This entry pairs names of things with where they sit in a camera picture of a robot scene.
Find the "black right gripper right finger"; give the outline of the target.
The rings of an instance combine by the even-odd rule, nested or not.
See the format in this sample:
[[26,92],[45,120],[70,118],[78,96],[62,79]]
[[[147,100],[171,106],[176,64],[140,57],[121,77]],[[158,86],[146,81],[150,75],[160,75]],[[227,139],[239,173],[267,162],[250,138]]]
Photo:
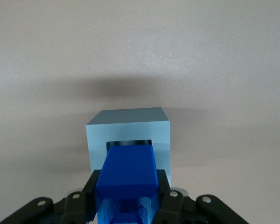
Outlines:
[[214,195],[201,195],[195,201],[181,191],[171,189],[166,171],[157,170],[160,208],[155,224],[246,224],[239,214]]

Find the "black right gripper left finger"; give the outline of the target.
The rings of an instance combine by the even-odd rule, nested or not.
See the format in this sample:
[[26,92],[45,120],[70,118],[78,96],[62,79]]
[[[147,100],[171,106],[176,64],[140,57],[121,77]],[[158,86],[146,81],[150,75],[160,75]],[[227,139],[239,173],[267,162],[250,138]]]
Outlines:
[[88,224],[97,213],[95,185],[100,170],[94,170],[81,191],[74,191],[54,203],[38,197],[0,221],[1,224]]

